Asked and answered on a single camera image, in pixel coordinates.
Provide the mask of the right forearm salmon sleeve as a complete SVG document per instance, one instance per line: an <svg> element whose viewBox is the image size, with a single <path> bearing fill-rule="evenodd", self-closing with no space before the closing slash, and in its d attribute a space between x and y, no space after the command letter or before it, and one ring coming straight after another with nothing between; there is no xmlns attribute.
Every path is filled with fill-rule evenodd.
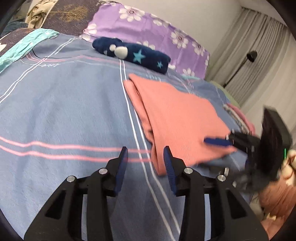
<svg viewBox="0 0 296 241"><path fill-rule="evenodd" d="M261 224L272 239L287 221L295 206L295 186L287 185L281 178L259 193L259 203L267 214Z"/></svg>

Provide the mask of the right white gloved hand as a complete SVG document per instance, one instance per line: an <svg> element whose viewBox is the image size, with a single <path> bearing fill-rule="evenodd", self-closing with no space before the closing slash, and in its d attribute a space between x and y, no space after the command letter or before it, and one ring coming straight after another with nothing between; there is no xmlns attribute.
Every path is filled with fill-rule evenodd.
<svg viewBox="0 0 296 241"><path fill-rule="evenodd" d="M292 186L295 186L295 156L296 151L294 149L289 150L280 169L281 178L285 180L287 185Z"/></svg>

